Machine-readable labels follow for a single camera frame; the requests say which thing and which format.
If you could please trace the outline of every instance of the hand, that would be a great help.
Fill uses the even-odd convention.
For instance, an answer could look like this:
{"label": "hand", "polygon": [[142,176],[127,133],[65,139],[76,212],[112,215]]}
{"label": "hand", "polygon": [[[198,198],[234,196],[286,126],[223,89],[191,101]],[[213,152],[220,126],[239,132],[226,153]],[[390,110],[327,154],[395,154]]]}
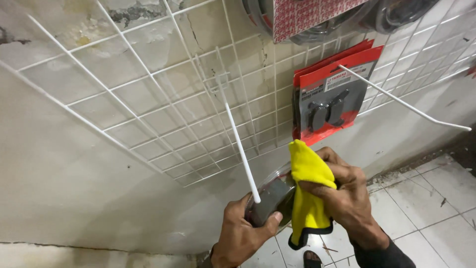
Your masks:
{"label": "hand", "polygon": [[265,225],[253,228],[245,220],[246,202],[251,193],[241,200],[229,202],[223,215],[223,224],[218,243],[213,246],[213,268],[233,268],[241,265],[271,237],[275,236],[283,215],[275,212]]}
{"label": "hand", "polygon": [[350,166],[336,152],[324,147],[316,153],[326,162],[340,183],[338,190],[327,186],[300,181],[299,186],[324,201],[326,213],[344,227],[349,238],[364,249],[385,249],[388,236],[382,231],[371,214],[367,179],[364,172]]}

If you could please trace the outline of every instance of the man's right hand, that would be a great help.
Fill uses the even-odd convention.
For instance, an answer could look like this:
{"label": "man's right hand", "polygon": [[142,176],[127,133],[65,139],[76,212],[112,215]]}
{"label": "man's right hand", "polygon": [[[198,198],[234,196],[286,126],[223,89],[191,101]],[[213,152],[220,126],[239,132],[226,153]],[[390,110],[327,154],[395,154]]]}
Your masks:
{"label": "man's right hand", "polygon": [[321,198],[326,213],[342,225],[349,238],[363,249],[386,249],[390,241],[372,217],[364,172],[347,164],[329,147],[316,153],[329,166],[340,188],[335,190],[307,181],[300,181],[299,186]]}

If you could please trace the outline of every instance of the brake pad kit package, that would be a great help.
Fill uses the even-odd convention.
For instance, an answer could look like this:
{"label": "brake pad kit package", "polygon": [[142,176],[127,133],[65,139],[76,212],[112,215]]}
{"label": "brake pad kit package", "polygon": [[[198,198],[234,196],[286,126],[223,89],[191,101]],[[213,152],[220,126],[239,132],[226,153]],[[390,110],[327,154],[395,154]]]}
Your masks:
{"label": "brake pad kit package", "polygon": [[343,65],[369,79],[383,46],[363,42],[296,70],[293,93],[293,138],[307,146],[352,126],[367,91],[367,84],[339,67]]}

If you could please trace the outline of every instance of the white tiled floor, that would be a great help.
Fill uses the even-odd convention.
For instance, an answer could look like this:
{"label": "white tiled floor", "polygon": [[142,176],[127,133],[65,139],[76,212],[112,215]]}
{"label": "white tiled floor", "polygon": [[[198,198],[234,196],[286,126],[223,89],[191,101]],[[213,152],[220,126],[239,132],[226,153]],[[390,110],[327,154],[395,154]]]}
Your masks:
{"label": "white tiled floor", "polygon": [[[372,215],[417,267],[475,267],[476,178],[453,158],[443,155],[403,174],[388,174],[368,188]],[[316,252],[327,268],[358,268],[341,225],[330,235],[310,236],[298,251],[288,246],[291,233],[287,227],[268,240],[241,268],[303,268],[306,250]]]}

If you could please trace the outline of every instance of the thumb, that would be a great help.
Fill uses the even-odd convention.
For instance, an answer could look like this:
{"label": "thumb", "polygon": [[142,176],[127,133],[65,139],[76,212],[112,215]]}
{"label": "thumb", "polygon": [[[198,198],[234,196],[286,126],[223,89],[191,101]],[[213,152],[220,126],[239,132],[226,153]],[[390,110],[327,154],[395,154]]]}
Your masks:
{"label": "thumb", "polygon": [[312,195],[315,195],[324,201],[332,199],[337,193],[336,189],[327,187],[319,183],[300,181],[298,182],[298,184],[299,187],[301,187],[301,189],[303,189],[304,191],[311,193]]}
{"label": "thumb", "polygon": [[258,236],[263,243],[276,235],[276,233],[278,232],[279,223],[282,219],[283,215],[281,214],[281,212],[276,211],[275,213],[269,216],[263,227],[257,229]]}

